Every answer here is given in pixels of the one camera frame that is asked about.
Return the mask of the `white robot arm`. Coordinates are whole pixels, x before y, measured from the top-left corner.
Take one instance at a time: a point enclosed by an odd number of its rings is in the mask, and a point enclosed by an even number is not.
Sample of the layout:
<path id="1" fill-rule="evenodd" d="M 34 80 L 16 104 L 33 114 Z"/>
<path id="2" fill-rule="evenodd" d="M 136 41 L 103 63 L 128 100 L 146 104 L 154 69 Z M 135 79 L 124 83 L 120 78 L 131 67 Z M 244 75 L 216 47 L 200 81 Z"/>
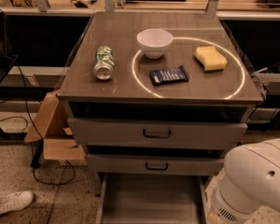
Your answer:
<path id="1" fill-rule="evenodd" d="M 244 224 L 263 205 L 280 213 L 280 138 L 233 148 L 211 198 L 209 224 Z"/>

